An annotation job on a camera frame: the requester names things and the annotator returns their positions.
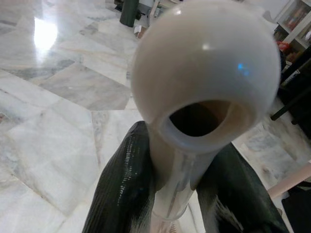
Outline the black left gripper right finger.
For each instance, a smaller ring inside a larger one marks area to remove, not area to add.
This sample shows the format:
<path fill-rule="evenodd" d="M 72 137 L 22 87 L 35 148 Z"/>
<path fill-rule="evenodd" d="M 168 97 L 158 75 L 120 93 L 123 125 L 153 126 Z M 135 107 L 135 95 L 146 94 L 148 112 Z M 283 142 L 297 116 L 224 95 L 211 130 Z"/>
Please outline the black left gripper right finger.
<path fill-rule="evenodd" d="M 207 233 L 286 233 L 260 178 L 233 144 L 220 150 L 196 187 Z"/>

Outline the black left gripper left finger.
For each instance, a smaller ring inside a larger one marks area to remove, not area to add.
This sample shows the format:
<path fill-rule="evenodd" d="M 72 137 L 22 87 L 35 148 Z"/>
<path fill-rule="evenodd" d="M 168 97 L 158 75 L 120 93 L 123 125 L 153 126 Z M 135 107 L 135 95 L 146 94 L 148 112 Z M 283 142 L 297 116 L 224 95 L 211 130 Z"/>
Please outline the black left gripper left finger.
<path fill-rule="evenodd" d="M 82 231 L 148 233 L 154 199 L 147 126 L 138 121 L 104 167 Z"/>

